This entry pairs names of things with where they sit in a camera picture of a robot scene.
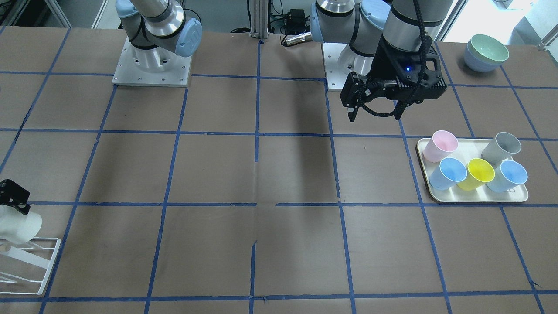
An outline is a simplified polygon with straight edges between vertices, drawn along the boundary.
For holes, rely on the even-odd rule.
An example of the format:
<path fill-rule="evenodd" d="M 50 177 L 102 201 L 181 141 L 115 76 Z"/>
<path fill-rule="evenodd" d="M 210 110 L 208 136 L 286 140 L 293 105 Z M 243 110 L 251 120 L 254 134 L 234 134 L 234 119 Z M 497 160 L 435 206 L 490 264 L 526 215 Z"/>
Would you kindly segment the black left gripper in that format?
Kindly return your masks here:
<path fill-rule="evenodd" d="M 347 116 L 351 123 L 354 123 L 359 108 L 363 108 L 367 113 L 371 113 L 365 104 L 366 98 L 371 94 L 370 89 L 375 88 L 375 82 L 395 81 L 393 87 L 386 87 L 382 92 L 382 97 L 397 101 L 393 110 L 395 120 L 400 120 L 405 109 L 416 102 L 425 99 L 437 99 L 448 88 L 441 74 L 441 64 L 438 53 L 432 47 L 432 38 L 426 37 L 428 48 L 425 62 L 432 62 L 433 69 L 426 68 L 423 80 L 419 83 L 421 72 L 421 52 L 403 51 L 393 47 L 381 37 L 371 69 L 368 73 L 370 82 L 362 80 L 360 76 L 351 71 L 340 93 L 341 103 L 347 108 Z"/>

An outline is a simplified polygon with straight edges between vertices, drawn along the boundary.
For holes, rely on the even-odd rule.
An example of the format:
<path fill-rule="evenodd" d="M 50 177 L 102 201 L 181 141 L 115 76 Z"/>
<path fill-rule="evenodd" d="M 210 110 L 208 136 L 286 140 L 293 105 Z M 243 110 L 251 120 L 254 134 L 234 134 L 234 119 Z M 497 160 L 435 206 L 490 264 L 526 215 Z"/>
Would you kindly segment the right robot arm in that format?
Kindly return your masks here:
<path fill-rule="evenodd" d="M 140 87 L 186 87 L 191 56 L 203 36 L 201 22 L 176 0 L 118 0 L 127 32 L 113 83 Z"/>

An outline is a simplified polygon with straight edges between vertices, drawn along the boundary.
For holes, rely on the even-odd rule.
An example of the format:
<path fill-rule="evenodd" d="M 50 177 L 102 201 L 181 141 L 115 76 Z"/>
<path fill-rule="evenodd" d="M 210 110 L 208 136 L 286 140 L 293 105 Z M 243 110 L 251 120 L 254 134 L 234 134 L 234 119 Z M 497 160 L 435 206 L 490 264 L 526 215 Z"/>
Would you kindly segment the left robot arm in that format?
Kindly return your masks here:
<path fill-rule="evenodd" d="M 347 44 L 370 58 L 351 70 L 340 93 L 349 121 L 360 109 L 399 120 L 405 109 L 447 90 L 434 49 L 450 0 L 317 0 L 310 16 L 315 42 Z"/>

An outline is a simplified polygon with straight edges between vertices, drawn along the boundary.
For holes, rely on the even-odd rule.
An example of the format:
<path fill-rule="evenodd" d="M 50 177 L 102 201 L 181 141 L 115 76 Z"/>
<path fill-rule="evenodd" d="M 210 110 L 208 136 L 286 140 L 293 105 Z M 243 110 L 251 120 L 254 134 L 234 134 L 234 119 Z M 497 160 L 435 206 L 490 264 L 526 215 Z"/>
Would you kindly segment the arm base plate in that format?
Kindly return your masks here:
<path fill-rule="evenodd" d="M 142 50 L 126 38 L 112 83 L 127 87 L 186 88 L 192 59 L 191 56 L 177 56 L 160 47 Z"/>
<path fill-rule="evenodd" d="M 322 48 L 329 91 L 340 92 L 350 72 L 366 76 L 371 69 L 373 56 L 358 55 L 349 44 L 325 42 Z"/>

